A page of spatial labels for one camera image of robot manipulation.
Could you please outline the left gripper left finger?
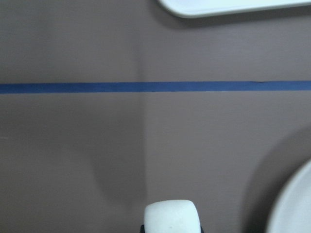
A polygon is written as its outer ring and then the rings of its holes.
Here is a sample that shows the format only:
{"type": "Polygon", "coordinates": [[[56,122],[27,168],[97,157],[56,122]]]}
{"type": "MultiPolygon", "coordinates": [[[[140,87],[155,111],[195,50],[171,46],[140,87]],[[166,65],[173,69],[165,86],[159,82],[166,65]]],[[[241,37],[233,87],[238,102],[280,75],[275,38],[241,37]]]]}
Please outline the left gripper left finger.
{"type": "Polygon", "coordinates": [[[145,233],[144,225],[141,225],[140,230],[139,230],[139,233],[145,233]]]}

